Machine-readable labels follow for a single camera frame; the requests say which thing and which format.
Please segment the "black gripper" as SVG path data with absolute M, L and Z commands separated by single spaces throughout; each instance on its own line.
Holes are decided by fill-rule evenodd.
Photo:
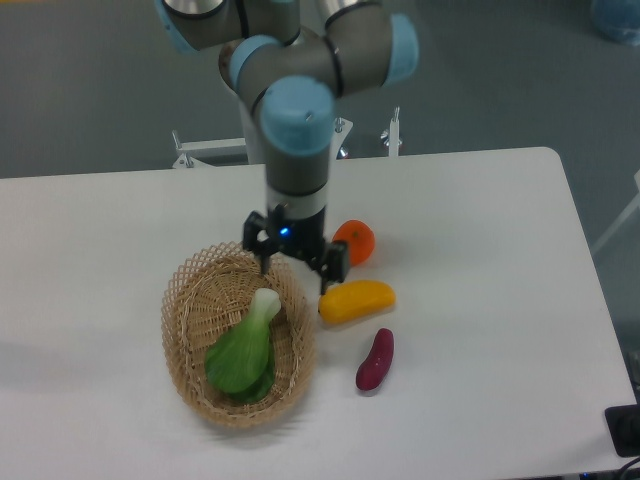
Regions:
M 349 245 L 325 240 L 325 208 L 300 219 L 285 213 L 281 205 L 267 216 L 252 211 L 243 224 L 242 247 L 254 255 L 262 275 L 268 273 L 276 253 L 303 261 L 319 275 L 320 294 L 325 295 L 331 285 L 343 283 L 350 271 Z

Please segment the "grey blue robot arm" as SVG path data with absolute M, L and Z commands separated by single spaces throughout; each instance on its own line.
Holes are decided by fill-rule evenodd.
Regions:
M 348 247 L 324 236 L 335 104 L 409 78 L 419 63 L 410 18 L 379 1 L 322 1 L 324 31 L 305 37 L 296 1 L 159 1 L 177 49 L 229 54 L 220 74 L 243 106 L 265 166 L 266 209 L 243 225 L 262 270 L 275 254 L 304 262 L 322 288 L 343 282 Z

